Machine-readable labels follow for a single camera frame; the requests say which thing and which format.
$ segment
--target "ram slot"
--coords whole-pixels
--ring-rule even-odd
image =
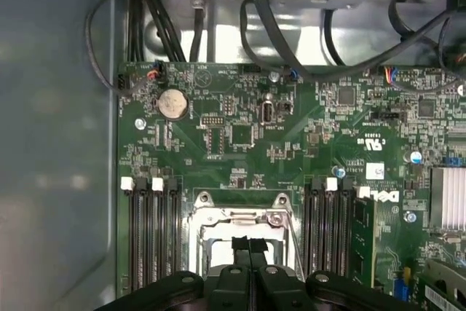
[[[154,195],[146,194],[144,201],[144,253],[143,253],[143,284],[154,282]]]
[[[333,258],[333,212],[335,207],[335,195],[333,192],[324,194],[324,211],[323,211],[323,226],[321,232],[323,236],[323,270],[332,270]]]
[[[344,235],[341,239],[340,244],[340,275],[348,276],[348,264],[350,263],[350,245],[351,245],[351,226],[352,226],[352,215],[353,212],[353,199],[356,197],[354,190],[344,191],[343,193],[343,203],[344,203]]]
[[[131,291],[141,287],[141,201],[138,194],[131,194],[129,200],[130,235],[130,286]]]
[[[170,192],[171,198],[171,273],[181,269],[181,195],[178,191]]]
[[[165,192],[157,194],[157,279],[167,276],[168,200]]]
[[[333,195],[333,245],[331,258],[331,271],[338,274],[340,268],[339,244],[341,233],[344,231],[344,222],[341,221],[341,201],[340,193],[335,192]]]
[[[304,273],[311,275],[319,269],[318,227],[319,194],[307,185],[304,190]]]

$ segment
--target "chip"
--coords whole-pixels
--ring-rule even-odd
[[[420,100],[419,102],[419,117],[433,118],[435,113],[434,100]]]
[[[320,135],[317,134],[317,133],[310,133],[308,140],[309,140],[309,143],[315,145],[315,144],[319,143]]]
[[[354,106],[355,88],[354,87],[340,87],[338,89],[338,104]]]

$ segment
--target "capacitor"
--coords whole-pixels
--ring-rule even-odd
[[[280,80],[280,73],[278,73],[278,72],[270,72],[270,73],[269,73],[269,80],[270,80],[272,83],[278,83],[278,81]]]
[[[337,178],[344,178],[347,175],[347,172],[346,172],[346,170],[344,168],[335,165],[332,168],[332,174],[333,174],[333,176],[335,176]]]
[[[422,154],[421,152],[414,151],[409,155],[409,160],[413,164],[421,164],[422,163]]]
[[[406,163],[411,163],[411,153],[412,151],[406,151],[403,155],[403,160],[406,162]]]
[[[416,213],[413,213],[412,211],[406,211],[403,217],[408,224],[413,224],[417,220]]]

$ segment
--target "screw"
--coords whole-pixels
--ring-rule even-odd
[[[265,269],[265,272],[275,275],[278,272],[278,269],[276,267],[270,266]]]
[[[269,79],[272,83],[277,83],[280,80],[280,73],[278,72],[270,72]]]
[[[325,275],[317,275],[315,276],[315,279],[322,283],[328,282],[330,280],[330,278]]]
[[[201,202],[203,203],[209,200],[209,192],[202,191],[201,193],[199,193],[199,196],[200,196]]]
[[[270,224],[272,225],[281,225],[282,222],[283,222],[283,218],[280,214],[278,213],[274,213],[272,214],[270,217],[269,217],[269,220],[270,220]]]
[[[417,216],[412,211],[405,212],[404,219],[408,224],[413,224],[417,220]]]
[[[136,127],[136,129],[138,130],[144,130],[146,129],[146,120],[142,119],[142,118],[137,118],[135,121],[134,121],[134,126]]]

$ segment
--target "green circuit board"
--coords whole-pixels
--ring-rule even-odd
[[[153,68],[152,63],[126,63],[119,70],[120,83],[131,85]],[[454,232],[460,242],[447,242],[445,231],[430,218],[432,169],[461,166],[466,152],[466,98],[456,88],[422,97],[400,92],[388,85],[383,69],[329,84],[298,76],[271,78],[241,64],[166,63],[157,69],[159,75],[133,97],[119,99],[118,179],[132,178],[132,188],[144,188],[133,202],[132,188],[118,191],[120,296],[143,286],[144,278],[189,268],[194,247],[187,218],[202,193],[216,206],[230,207],[270,207],[278,194],[288,196],[296,219],[294,260],[304,265],[304,274],[316,266],[335,266],[359,283],[392,294],[394,279],[405,268],[415,275],[426,259],[465,257],[461,234]],[[436,68],[399,67],[396,79],[423,88],[446,81]],[[146,213],[141,207],[145,187],[155,178],[177,200],[164,197]],[[323,243],[322,232],[309,240],[314,233],[306,222],[312,211],[323,220],[324,212],[332,216],[337,209],[309,209],[307,196],[327,200],[335,178],[335,193],[342,191],[342,181],[349,185],[346,202],[338,207],[346,228],[334,226],[331,242]],[[361,202],[365,207],[359,211]],[[157,222],[143,221],[144,213],[163,217],[165,232]],[[153,232],[149,252],[142,248],[144,233],[135,227]],[[331,247],[337,236],[341,245]],[[311,252],[319,244],[325,247],[316,250],[316,258]],[[335,250],[341,249],[347,258],[333,265]],[[141,277],[150,260],[146,254],[156,256],[156,262],[150,276]],[[409,284],[409,276],[404,278]]]

